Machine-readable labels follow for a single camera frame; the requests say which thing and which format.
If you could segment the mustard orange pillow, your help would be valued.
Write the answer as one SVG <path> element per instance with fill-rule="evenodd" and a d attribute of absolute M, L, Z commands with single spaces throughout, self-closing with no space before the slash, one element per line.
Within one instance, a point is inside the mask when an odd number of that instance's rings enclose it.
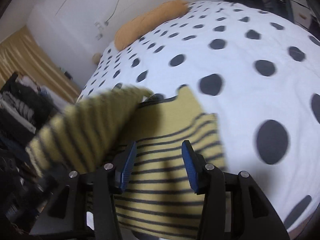
<path fill-rule="evenodd" d="M 188 11 L 188 2 L 184 0 L 165 2 L 122 25 L 115 34 L 114 45 L 121 51 L 164 22 L 184 16 Z"/>

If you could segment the white black-dotted bed cover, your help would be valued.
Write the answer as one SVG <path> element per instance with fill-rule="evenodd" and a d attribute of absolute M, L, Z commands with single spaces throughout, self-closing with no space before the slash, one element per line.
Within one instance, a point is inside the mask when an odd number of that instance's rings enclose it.
<path fill-rule="evenodd" d="M 201 1 L 118 51 L 110 44 L 80 99 L 113 88 L 161 99 L 187 86 L 217 118 L 228 173 L 248 172 L 287 231 L 319 205 L 319 41 L 270 12 Z"/>

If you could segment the beige round plush toy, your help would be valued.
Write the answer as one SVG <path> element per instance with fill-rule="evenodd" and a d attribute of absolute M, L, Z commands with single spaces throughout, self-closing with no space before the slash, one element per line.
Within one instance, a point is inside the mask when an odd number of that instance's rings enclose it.
<path fill-rule="evenodd" d="M 100 62 L 100 59 L 102 57 L 102 54 L 101 53 L 95 53 L 93 56 L 92 56 L 92 62 L 96 65 L 99 64 Z"/>

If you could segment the white drawer cabinet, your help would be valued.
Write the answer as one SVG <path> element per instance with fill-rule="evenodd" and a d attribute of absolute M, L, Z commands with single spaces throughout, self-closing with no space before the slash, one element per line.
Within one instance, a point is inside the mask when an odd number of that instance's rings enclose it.
<path fill-rule="evenodd" d="M 306 0 L 290 0 L 293 19 L 296 25 L 308 30 L 311 24 L 311 11 Z"/>

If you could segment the yellow striped curtain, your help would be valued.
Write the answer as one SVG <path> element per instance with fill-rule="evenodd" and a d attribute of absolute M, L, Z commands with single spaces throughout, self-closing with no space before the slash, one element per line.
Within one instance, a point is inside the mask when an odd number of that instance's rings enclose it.
<path fill-rule="evenodd" d="M 24 26 L 7 37 L 0 46 L 1 86 L 14 72 L 30 77 L 70 103 L 80 95 L 79 88 L 68 79 L 37 45 L 29 29 Z"/>

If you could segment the yellow grey-striped knit sweater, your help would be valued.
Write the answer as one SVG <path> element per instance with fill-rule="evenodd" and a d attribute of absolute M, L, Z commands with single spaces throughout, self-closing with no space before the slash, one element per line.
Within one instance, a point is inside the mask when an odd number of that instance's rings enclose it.
<path fill-rule="evenodd" d="M 169 99 L 126 87 L 67 107 L 40 129 L 26 151 L 39 176 L 56 164 L 84 174 L 135 141 L 128 187 L 114 198 L 120 226 L 159 238 L 195 239 L 203 197 L 189 185 L 181 154 L 185 140 L 208 163 L 225 168 L 216 115 L 204 112 L 189 87 Z"/>

